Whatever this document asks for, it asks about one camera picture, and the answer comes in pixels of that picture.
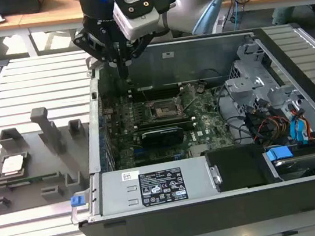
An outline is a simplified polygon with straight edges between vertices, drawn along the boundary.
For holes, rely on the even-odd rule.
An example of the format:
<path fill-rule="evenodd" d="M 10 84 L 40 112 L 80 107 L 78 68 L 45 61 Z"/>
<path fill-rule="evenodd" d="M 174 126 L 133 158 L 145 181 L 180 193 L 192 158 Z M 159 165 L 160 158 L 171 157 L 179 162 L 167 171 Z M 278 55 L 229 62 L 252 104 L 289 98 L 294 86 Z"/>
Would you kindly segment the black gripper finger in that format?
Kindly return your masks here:
<path fill-rule="evenodd" d="M 111 40 L 109 29 L 103 27 L 89 33 L 83 28 L 74 37 L 73 43 L 97 60 L 108 63 L 111 67 L 116 67 L 119 77 L 126 77 L 124 63 Z"/>
<path fill-rule="evenodd" d="M 146 35 L 134 41 L 127 40 L 121 43 L 125 77 L 128 77 L 128 66 L 131 64 L 131 61 L 143 53 L 152 39 L 152 35 Z"/>

